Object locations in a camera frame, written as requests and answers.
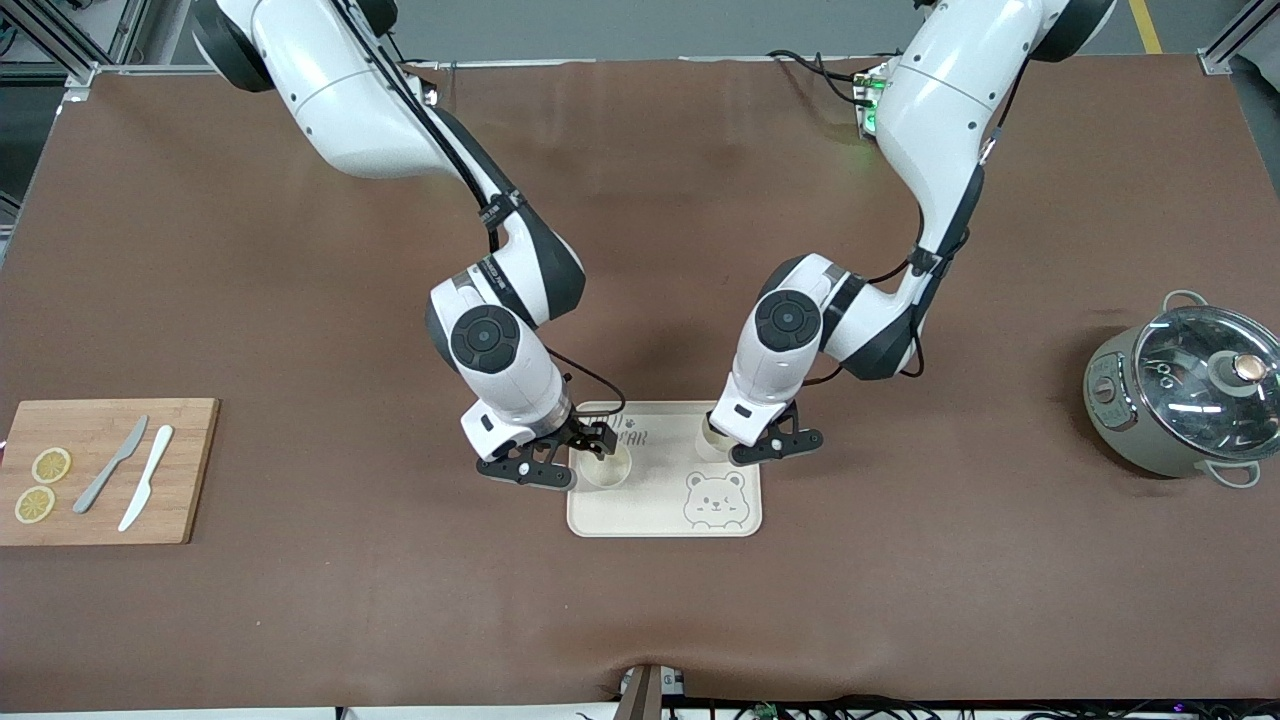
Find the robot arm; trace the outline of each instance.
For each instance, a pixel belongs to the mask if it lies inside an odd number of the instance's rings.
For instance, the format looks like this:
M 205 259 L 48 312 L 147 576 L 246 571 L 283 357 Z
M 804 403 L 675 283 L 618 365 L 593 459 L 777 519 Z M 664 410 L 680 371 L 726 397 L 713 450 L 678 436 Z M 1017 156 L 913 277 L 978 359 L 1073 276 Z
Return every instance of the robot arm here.
M 1106 23 L 1114 0 L 947 0 L 934 3 L 906 51 L 873 69 L 863 88 L 873 135 L 920 206 L 920 236 L 897 290 L 884 292 L 820 255 L 783 263 L 765 282 L 737 343 L 713 433 L 745 465 L 812 452 L 822 434 L 801 429 L 795 395 L 818 351 L 860 379 L 901 372 L 982 193 L 992 113 L 1029 59 L 1074 54 Z M 792 430 L 781 428 L 791 420 Z
M 475 137 L 433 106 L 426 85 L 381 49 L 376 37 L 394 23 L 394 3 L 197 0 L 192 12 L 210 64 L 243 90 L 276 87 L 330 165 L 362 178 L 451 174 L 479 201 L 490 246 L 506 231 L 500 250 L 438 284 L 426 309 L 436 351 L 477 396 L 462 416 L 477 469 L 566 489 L 573 478 L 553 462 L 559 446 L 612 452 L 605 424 L 573 416 L 563 377 L 534 333 L 577 306 L 582 265 Z M 549 451 L 544 460 L 535 445 Z

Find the wooden block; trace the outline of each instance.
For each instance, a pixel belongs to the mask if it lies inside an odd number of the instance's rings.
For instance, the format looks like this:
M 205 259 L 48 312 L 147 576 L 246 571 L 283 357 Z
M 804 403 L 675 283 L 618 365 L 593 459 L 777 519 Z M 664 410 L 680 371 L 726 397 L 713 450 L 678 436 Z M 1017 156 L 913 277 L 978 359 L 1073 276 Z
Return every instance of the wooden block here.
M 72 511 L 79 495 L 106 466 L 137 424 L 148 415 L 133 455 L 120 462 L 93 507 Z M 138 400 L 33 400 L 18 405 L 0 462 L 0 546 L 159 544 L 191 538 L 218 401 L 205 397 Z M 125 532 L 116 530 L 133 498 L 160 425 L 173 425 L 173 439 L 151 478 L 151 500 Z M 50 447 L 72 455 L 72 469 L 49 484 L 54 511 L 38 523 L 18 521 L 14 506 L 27 488 L 40 484 L 31 464 Z

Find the pot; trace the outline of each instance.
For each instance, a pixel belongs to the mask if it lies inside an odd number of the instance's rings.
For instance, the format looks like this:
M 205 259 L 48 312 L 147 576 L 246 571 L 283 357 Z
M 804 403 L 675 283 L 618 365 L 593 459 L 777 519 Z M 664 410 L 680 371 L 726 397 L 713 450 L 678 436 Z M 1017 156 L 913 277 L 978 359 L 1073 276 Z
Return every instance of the pot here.
M 1170 301 L 1193 302 L 1170 309 Z M 1258 323 L 1176 290 L 1146 325 L 1108 340 L 1084 373 L 1093 427 L 1126 460 L 1170 478 L 1204 473 L 1251 488 L 1280 451 L 1280 341 Z M 1231 482 L 1228 469 L 1248 473 Z

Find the brown tabletop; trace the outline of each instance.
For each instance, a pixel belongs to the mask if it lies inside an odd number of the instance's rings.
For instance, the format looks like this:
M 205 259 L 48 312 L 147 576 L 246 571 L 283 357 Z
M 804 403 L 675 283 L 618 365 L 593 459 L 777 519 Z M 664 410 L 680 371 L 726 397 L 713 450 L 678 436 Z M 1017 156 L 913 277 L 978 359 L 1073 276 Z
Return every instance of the brown tabletop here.
M 634 398 L 718 395 L 781 260 L 879 274 L 915 237 L 803 72 L 444 87 L 586 265 L 543 337 Z M 0 273 L 0 420 L 26 398 L 223 411 L 191 544 L 0 550 L 0 710 L 586 701 L 644 661 L 708 696 L 1277 696 L 1280 465 L 1247 492 L 1144 477 L 1078 389 L 1175 287 L 1280 327 L 1277 228 L 1226 78 L 1036 64 L 924 378 L 805 391 L 827 447 L 764 469 L 751 538 L 582 539 L 562 496 L 475 475 L 471 396 L 424 331 L 484 250 L 461 183 L 342 176 L 275 95 L 216 77 L 100 77 Z

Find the yellow tape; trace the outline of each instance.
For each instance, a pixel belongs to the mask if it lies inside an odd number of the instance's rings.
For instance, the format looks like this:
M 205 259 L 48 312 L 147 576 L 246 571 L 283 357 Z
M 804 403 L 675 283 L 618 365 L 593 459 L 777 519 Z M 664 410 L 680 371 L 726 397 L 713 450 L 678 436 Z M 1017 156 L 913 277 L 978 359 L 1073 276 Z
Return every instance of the yellow tape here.
M 1133 10 L 1133 20 L 1138 24 L 1138 35 L 1142 37 L 1142 49 L 1148 55 L 1160 55 L 1160 37 L 1156 35 L 1156 24 L 1151 22 L 1151 10 L 1147 9 L 1147 0 L 1129 0 L 1129 9 Z

